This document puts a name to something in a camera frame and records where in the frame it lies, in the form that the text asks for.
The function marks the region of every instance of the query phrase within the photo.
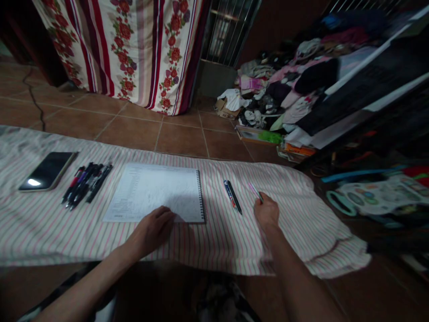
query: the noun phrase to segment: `metal grille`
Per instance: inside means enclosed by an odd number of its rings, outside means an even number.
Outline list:
[[[329,4],[326,13],[379,9],[383,10],[389,16],[407,2],[408,0],[333,0]]]
[[[235,67],[262,0],[213,0],[202,59]]]

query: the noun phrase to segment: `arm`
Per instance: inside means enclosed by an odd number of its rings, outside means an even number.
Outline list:
[[[167,240],[175,216],[164,206],[152,211],[122,246],[43,310],[35,321],[85,321],[97,301],[128,268]]]
[[[278,226],[277,203],[262,192],[261,195],[264,202],[256,200],[255,217],[268,239],[288,318],[293,322],[344,321],[330,295],[307,270],[283,235]]]

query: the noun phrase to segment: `striped curtain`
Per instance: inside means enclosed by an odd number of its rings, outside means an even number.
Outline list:
[[[186,111],[204,0],[33,2],[76,86],[166,115]]]

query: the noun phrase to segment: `paper sheet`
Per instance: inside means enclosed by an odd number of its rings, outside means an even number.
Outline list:
[[[103,221],[138,222],[159,206],[176,222],[204,222],[198,170],[128,163]]]

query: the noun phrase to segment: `hand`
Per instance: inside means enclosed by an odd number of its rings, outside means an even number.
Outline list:
[[[122,245],[126,257],[137,262],[161,246],[170,236],[176,214],[161,206],[144,217]]]
[[[262,203],[260,199],[256,199],[253,211],[255,212],[255,217],[258,220],[259,225],[266,233],[266,229],[268,227],[278,227],[278,215],[280,211],[274,200],[263,192],[259,193],[261,194],[264,203]]]

